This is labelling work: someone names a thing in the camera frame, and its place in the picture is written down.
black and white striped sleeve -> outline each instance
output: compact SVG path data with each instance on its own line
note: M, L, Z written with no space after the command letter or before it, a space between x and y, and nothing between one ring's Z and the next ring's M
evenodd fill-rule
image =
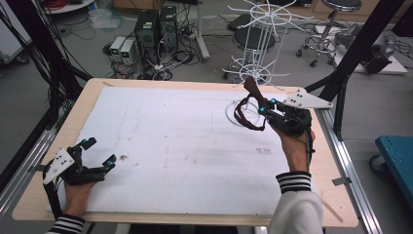
M63 214L46 234L80 234L84 224L85 220L80 217Z
M307 172L290 172L277 175L282 194L285 192L311 191L311 174Z

stool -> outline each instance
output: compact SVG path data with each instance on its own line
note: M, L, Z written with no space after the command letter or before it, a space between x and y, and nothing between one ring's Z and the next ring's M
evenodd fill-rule
M276 38L272 31L251 26L236 30L233 42L237 48L244 50L244 57L233 61L228 68L230 70L234 68L238 70L254 69L256 65L261 65L262 55L270 52L274 48ZM228 79L228 77L229 72L225 72L223 78Z
M328 60L328 64L333 64L334 62L334 58L336 56L336 45L332 40L328 39L327 36L330 32L331 26L334 22L335 17L337 16L338 11L355 12L358 11L358 9L360 9L361 7L360 0L321 0L321 2L325 6L333 9L333 12L328 16L330 21L322 32L322 35L312 35L310 37L307 37L304 45L302 45L295 54L297 57L301 57L303 49L308 48L317 51L318 53L316 59L314 59L310 63L311 67L315 67L317 65L320 54L333 53L334 55Z

wooden board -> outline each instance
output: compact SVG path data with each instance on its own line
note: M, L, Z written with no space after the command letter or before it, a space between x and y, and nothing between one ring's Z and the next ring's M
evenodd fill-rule
M192 90L192 91L223 91L230 94L246 91L242 86L231 84L193 83L193 82L154 82L137 80L92 79L76 101L75 106L61 127L58 135L45 155L42 164L49 162L58 149L62 146L74 145L84 128L88 117L94 109L101 90L105 87L134 87L145 89L163 90ZM269 97L279 94L293 94L297 87L281 87L282 90L272 86L261 86L260 90ZM324 204L323 226L356 226L357 216L350 201L346 187L335 186L332 179L340 177L337 166L331 156L331 150L319 124L315 112L313 116L313 131L316 133L314 148L316 153L312 160L311 173L317 185L318 194ZM110 172L109 179L116 171ZM33 179L28 184L14 211L13 218L17 220L53 220L51 212L45 207L48 200L42 187L41 173L34 173ZM249 225L265 226L270 222L272 215L243 215L243 214L148 214L148 213L111 213L87 212L85 220L94 222L128 222L128 223L175 223L175 224L205 224L205 225Z

computer tower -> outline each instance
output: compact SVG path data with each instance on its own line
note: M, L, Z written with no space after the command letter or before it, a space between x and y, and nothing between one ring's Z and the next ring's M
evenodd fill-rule
M158 10L141 10L137 17L134 34L139 48L143 65L159 64L159 53L162 51L161 27L159 24Z
M175 6L165 6L161 8L160 23L164 51L173 52L178 49Z
M157 10L144 9L137 17L134 33L143 47L156 47L160 41L160 25Z
M293 0L268 0L270 4L285 6L293 2ZM297 7L311 7L313 0L297 0L292 6Z

aluminum rail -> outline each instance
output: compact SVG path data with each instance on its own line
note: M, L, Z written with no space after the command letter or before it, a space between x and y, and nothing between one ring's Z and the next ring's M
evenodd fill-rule
M331 151L340 164L339 170L341 170L342 177L347 177L350 180L350 183L346 186L350 191L349 195L352 196L354 206L357 208L358 215L362 219L366 231L369 234L382 234L380 224L370 206L346 145L334 133L334 117L329 110L316 109L315 111L324 130L324 135L330 143Z
M0 194L0 219L3 218L17 197L21 196L22 191L24 191L34 175L35 167L41 162L55 137L56 126L53 126L50 130L43 131L19 169L10 179L6 188Z

